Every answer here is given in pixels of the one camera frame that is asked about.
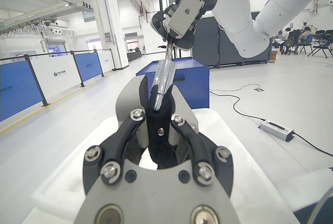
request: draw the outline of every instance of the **black metal post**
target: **black metal post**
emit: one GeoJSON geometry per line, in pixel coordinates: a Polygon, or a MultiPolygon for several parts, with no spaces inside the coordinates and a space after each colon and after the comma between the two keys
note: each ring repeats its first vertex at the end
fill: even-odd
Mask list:
{"type": "Polygon", "coordinates": [[[81,77],[81,74],[80,74],[80,70],[78,68],[78,64],[76,63],[76,59],[74,57],[74,51],[71,50],[71,54],[73,55],[73,59],[74,59],[74,62],[75,62],[75,65],[76,65],[76,69],[78,70],[78,73],[79,73],[79,76],[80,76],[80,80],[81,80],[81,87],[85,87],[85,85],[83,84],[83,81],[82,81],[82,77],[81,77]]]}
{"type": "Polygon", "coordinates": [[[36,76],[36,73],[35,73],[35,71],[34,71],[34,68],[32,67],[32,64],[31,64],[31,61],[30,61],[30,58],[29,58],[29,55],[28,54],[24,54],[24,59],[28,62],[28,65],[29,65],[29,67],[30,67],[30,70],[31,70],[31,73],[32,73],[32,76],[33,76],[33,78],[35,79],[35,83],[36,83],[36,85],[37,85],[37,88],[38,88],[38,90],[39,90],[39,93],[41,94],[41,96],[42,96],[42,102],[43,102],[43,107],[45,107],[45,106],[48,106],[49,104],[47,103],[47,101],[46,101],[46,99],[45,99],[45,96],[44,96],[44,93],[43,93],[43,91],[42,91],[42,88],[41,88],[41,86],[40,86],[40,84],[39,84],[39,82],[38,82],[38,80],[37,80],[37,76],[36,76]]]}
{"type": "Polygon", "coordinates": [[[101,72],[102,72],[102,77],[104,77],[103,70],[102,70],[102,65],[101,65],[101,61],[100,61],[100,57],[98,56],[98,53],[97,53],[97,58],[98,58],[98,62],[100,63],[101,72]]]}

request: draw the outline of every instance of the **backpack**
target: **backpack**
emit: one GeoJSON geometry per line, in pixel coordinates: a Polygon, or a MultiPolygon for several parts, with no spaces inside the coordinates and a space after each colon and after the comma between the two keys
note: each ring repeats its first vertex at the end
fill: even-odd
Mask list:
{"type": "Polygon", "coordinates": [[[292,47],[294,45],[294,36],[291,36],[284,42],[284,45],[287,47],[292,47]]]}

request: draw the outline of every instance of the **power cable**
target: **power cable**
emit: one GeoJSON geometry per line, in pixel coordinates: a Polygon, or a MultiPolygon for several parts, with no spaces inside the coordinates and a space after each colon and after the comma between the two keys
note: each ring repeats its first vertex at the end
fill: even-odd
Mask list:
{"type": "Polygon", "coordinates": [[[302,136],[300,136],[300,135],[297,134],[296,132],[292,132],[292,134],[295,134],[295,135],[297,135],[298,137],[302,138],[305,142],[307,142],[309,145],[311,145],[311,146],[314,147],[315,149],[317,149],[317,150],[319,150],[319,151],[321,151],[321,152],[323,152],[323,153],[325,153],[325,154],[327,154],[327,155],[333,157],[333,154],[330,154],[330,153],[328,153],[328,152],[326,152],[326,151],[324,151],[324,150],[321,150],[320,148],[317,148],[316,146],[314,146],[313,144],[311,144],[308,140],[304,139],[302,136]]]}
{"type": "MultiPolygon", "coordinates": [[[[240,115],[243,115],[243,116],[246,116],[246,117],[250,117],[250,118],[255,118],[255,119],[260,119],[260,120],[266,121],[266,119],[263,119],[263,118],[260,118],[260,117],[255,117],[255,116],[246,115],[246,114],[243,114],[243,113],[237,111],[237,110],[235,109],[235,105],[240,101],[240,98],[239,98],[238,96],[228,95],[228,94],[216,94],[216,93],[212,92],[211,89],[209,90],[209,92],[212,93],[212,94],[214,94],[214,95],[216,95],[216,96],[229,96],[229,97],[235,97],[235,98],[237,98],[238,100],[233,104],[233,109],[234,109],[234,111],[236,111],[236,112],[239,113],[240,115]]],[[[327,155],[333,157],[333,154],[330,154],[330,153],[328,153],[328,152],[326,152],[326,151],[324,151],[324,150],[322,150],[322,149],[320,149],[320,148],[317,148],[315,145],[311,144],[308,140],[306,140],[305,138],[303,138],[303,137],[300,136],[299,134],[297,134],[297,133],[295,133],[295,132],[292,132],[292,134],[297,135],[298,137],[300,137],[301,139],[303,139],[305,142],[307,142],[309,145],[311,145],[311,146],[314,147],[315,149],[317,149],[317,150],[319,150],[319,151],[321,151],[321,152],[323,152],[323,153],[325,153],[325,154],[327,154],[327,155]]]]}

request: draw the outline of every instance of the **blue barrier panel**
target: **blue barrier panel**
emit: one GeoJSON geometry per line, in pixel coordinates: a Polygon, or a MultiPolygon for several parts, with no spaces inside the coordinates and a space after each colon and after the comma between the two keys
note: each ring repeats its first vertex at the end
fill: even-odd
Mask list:
{"type": "Polygon", "coordinates": [[[0,122],[40,101],[27,61],[0,65],[0,122]]]}
{"type": "Polygon", "coordinates": [[[102,74],[97,52],[74,54],[74,57],[83,82],[102,74]]]}

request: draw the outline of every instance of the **joyson logo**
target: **joyson logo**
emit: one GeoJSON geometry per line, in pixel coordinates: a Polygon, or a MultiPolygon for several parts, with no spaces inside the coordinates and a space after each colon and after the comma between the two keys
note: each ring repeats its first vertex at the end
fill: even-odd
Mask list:
{"type": "Polygon", "coordinates": [[[65,75],[65,74],[66,74],[66,71],[65,71],[65,70],[53,73],[53,75],[54,75],[55,77],[57,77],[57,76],[62,76],[62,75],[65,75]]]}

